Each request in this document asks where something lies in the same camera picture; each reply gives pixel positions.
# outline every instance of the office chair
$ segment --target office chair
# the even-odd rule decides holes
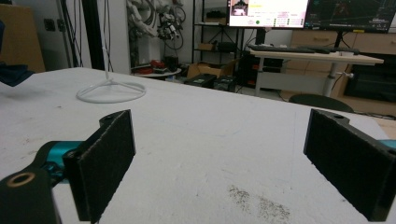
[[[323,95],[315,95],[315,94],[293,95],[289,98],[289,102],[298,105],[311,105],[315,107],[343,111],[347,113],[354,113],[353,108],[350,107],[349,105]]]

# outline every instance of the computer monitor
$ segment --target computer monitor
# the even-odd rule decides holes
[[[395,0],[310,0],[304,28],[387,33],[395,11]]]
[[[304,28],[309,0],[227,0],[228,25],[245,28]]]

